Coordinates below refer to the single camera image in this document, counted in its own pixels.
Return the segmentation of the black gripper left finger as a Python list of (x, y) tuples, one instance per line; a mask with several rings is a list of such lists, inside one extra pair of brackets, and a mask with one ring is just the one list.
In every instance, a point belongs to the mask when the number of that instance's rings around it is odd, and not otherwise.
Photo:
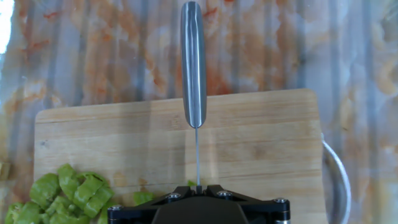
[(197, 196), (195, 190), (182, 186), (136, 207), (113, 205), (108, 208), (108, 224), (183, 223), (183, 205), (178, 205), (177, 202), (194, 196)]

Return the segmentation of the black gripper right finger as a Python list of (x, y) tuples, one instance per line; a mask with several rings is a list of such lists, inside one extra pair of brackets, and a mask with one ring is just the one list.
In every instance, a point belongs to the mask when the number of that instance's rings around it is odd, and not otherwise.
[(283, 197), (272, 200), (259, 200), (222, 188), (220, 185), (209, 185), (201, 189), (201, 196), (234, 202), (239, 207), (239, 214), (227, 209), (232, 215), (244, 217), (248, 223), (288, 223), (291, 224), (290, 201)]

